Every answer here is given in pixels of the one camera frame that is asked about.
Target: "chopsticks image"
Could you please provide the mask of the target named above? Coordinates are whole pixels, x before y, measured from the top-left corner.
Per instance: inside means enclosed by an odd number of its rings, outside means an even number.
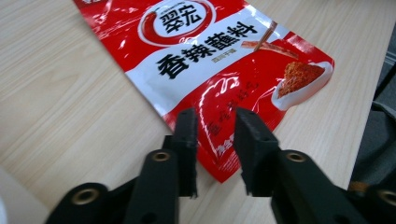
[[[260,39],[258,45],[256,46],[256,48],[254,48],[253,51],[256,51],[260,48],[260,46],[262,45],[263,42],[267,41],[267,39],[271,36],[271,34],[274,32],[274,30],[276,29],[277,23],[275,21],[271,21],[271,25],[268,28],[268,30],[265,32],[265,34],[262,36],[262,38]]]

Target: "wood grain surface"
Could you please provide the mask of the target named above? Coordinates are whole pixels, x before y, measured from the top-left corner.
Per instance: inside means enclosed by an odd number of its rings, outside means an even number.
[[[332,80],[291,108],[275,134],[346,187],[390,34],[393,0],[251,0],[335,59]],[[0,1],[0,166],[52,209],[85,182],[114,189],[139,174],[170,134],[71,0]],[[274,223],[268,199],[247,197],[197,165],[199,198],[180,223]]]

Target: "snack bag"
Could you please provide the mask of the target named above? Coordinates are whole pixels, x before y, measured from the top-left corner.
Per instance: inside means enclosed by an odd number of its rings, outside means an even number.
[[[194,107],[197,157],[219,182],[238,168],[235,109],[273,130],[330,79],[333,59],[245,1],[74,0],[171,129]]]

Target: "food image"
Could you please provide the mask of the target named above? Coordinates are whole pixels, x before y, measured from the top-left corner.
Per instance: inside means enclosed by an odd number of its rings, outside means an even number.
[[[324,70],[324,68],[317,65],[289,63],[285,69],[285,81],[282,82],[278,90],[278,98],[308,85],[320,77]]]
[[[257,45],[259,44],[259,41],[244,41],[242,43],[242,48],[245,49],[255,49],[257,47]],[[285,56],[294,58],[294,59],[298,59],[298,54],[292,52],[291,50],[288,49],[284,49],[280,46],[277,45],[273,45],[270,44],[268,42],[262,42],[262,44],[260,45],[259,49],[263,49],[263,50],[271,50],[273,52],[279,53],[279,54],[283,54]]]
[[[332,65],[322,63],[289,63],[284,78],[276,86],[272,104],[279,110],[298,105],[322,89],[332,77]]]

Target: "brand logo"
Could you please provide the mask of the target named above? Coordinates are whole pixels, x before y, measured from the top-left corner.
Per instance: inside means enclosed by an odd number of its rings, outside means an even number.
[[[205,0],[161,1],[142,17],[139,37],[156,46],[172,46],[195,38],[215,20],[214,7]]]

